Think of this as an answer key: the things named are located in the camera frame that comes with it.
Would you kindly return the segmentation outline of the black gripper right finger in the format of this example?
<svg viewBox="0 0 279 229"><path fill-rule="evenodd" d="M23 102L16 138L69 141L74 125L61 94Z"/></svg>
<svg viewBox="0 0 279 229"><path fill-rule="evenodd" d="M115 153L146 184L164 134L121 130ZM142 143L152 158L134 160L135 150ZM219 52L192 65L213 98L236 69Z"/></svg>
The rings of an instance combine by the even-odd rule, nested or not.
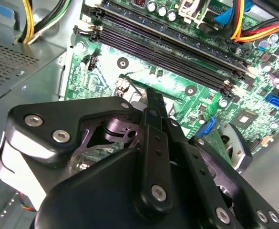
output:
<svg viewBox="0 0 279 229"><path fill-rule="evenodd" d="M175 204L161 229L279 229L279 213L205 140L187 139L158 100Z"/></svg>

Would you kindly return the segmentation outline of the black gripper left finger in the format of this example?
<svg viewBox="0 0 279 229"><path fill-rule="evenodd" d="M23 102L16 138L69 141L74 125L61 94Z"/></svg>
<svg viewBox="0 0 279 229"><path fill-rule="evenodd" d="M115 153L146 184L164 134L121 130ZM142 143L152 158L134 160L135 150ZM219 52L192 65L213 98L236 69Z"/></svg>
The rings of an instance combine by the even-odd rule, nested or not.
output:
<svg viewBox="0 0 279 229"><path fill-rule="evenodd" d="M121 97L104 97L12 108L7 117L7 154L19 154L12 167L33 203L59 183L123 150L137 152L134 205L146 217L173 207L168 137L158 100L149 88L139 110Z"/></svg>

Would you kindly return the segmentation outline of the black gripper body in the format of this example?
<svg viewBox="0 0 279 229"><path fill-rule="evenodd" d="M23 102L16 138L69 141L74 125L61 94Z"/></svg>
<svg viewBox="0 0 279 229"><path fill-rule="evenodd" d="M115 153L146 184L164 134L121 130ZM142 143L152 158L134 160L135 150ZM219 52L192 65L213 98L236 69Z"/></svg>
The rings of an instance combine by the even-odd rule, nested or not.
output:
<svg viewBox="0 0 279 229"><path fill-rule="evenodd" d="M57 184L37 213L38 229L201 229L188 173L171 164L174 205L146 217L134 205L137 152L123 150Z"/></svg>

